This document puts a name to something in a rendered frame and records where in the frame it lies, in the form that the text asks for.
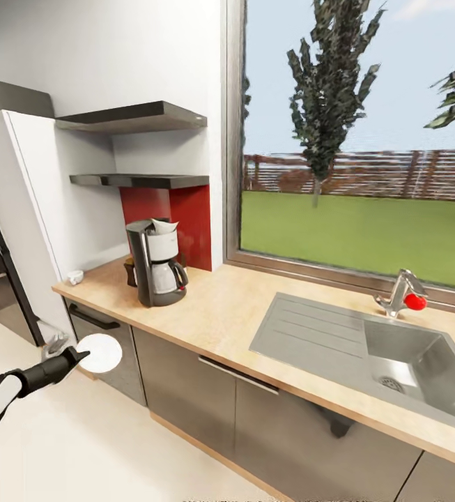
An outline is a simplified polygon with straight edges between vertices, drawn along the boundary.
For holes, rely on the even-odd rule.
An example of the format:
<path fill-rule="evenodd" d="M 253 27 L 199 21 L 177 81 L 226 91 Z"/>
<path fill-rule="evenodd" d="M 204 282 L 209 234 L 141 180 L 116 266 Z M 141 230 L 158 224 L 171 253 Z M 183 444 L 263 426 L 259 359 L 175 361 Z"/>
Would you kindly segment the paper coffee filter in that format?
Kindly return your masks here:
<path fill-rule="evenodd" d="M 155 225 L 155 229 L 157 230 L 158 235 L 170 234 L 176 228 L 177 224 L 164 223 L 160 221 L 153 221 Z"/>

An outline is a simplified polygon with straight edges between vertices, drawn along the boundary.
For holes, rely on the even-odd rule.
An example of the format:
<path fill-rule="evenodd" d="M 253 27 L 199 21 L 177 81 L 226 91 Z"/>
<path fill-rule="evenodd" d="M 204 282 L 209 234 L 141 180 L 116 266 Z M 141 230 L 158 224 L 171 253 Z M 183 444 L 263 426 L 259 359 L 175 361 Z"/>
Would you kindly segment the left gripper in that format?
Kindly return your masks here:
<path fill-rule="evenodd" d="M 66 348 L 61 355 L 57 355 L 45 362 L 38 363 L 43 370 L 43 375 L 45 375 L 45 382 L 43 385 L 58 383 L 66 377 L 72 369 L 74 369 L 79 361 L 83 360 L 85 357 L 89 356 L 90 351 L 85 351 L 82 353 L 77 353 L 74 345 L 70 345 Z"/>

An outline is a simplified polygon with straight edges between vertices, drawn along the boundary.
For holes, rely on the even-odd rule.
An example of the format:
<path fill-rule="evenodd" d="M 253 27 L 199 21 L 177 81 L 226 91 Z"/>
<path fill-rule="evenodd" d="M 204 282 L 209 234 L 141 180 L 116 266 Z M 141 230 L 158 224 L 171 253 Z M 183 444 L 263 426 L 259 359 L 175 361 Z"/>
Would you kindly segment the saucer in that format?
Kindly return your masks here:
<path fill-rule="evenodd" d="M 90 351 L 78 365 L 87 372 L 105 373 L 114 369 L 122 357 L 121 345 L 110 335 L 92 334 L 77 343 L 77 353 Z"/>

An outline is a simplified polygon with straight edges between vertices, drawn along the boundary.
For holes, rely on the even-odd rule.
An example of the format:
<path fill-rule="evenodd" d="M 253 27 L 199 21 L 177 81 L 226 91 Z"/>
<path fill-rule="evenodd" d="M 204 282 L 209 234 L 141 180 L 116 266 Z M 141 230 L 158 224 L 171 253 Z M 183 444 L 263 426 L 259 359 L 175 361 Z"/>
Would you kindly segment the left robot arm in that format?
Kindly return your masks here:
<path fill-rule="evenodd" d="M 0 422 L 6 413 L 7 407 L 17 398 L 21 390 L 19 376 L 24 383 L 20 398 L 26 397 L 48 384 L 58 383 L 74 369 L 79 361 L 89 356 L 90 351 L 77 353 L 74 345 L 70 345 L 63 352 L 60 349 L 70 338 L 67 331 L 55 334 L 53 338 L 41 348 L 41 363 L 31 366 L 30 369 L 19 368 L 0 373 Z"/>

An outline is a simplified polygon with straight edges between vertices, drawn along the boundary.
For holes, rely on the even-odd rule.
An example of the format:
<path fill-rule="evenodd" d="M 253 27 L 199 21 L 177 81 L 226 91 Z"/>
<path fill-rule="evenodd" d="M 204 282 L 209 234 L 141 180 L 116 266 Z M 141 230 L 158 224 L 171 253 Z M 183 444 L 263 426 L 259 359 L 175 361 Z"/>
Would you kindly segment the coffee cup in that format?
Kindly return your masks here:
<path fill-rule="evenodd" d="M 66 275 L 72 285 L 80 284 L 84 279 L 84 272 L 80 270 L 72 271 Z"/>

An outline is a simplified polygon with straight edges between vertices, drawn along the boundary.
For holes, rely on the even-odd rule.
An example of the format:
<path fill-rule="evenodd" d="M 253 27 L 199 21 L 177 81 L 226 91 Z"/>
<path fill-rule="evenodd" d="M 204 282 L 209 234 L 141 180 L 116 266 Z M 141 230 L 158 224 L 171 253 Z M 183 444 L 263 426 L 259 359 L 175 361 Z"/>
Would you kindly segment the bottle of coffee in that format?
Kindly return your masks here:
<path fill-rule="evenodd" d="M 123 266 L 125 267 L 126 272 L 128 273 L 128 283 L 127 283 L 128 286 L 137 288 L 137 277 L 133 258 L 126 260 Z"/>

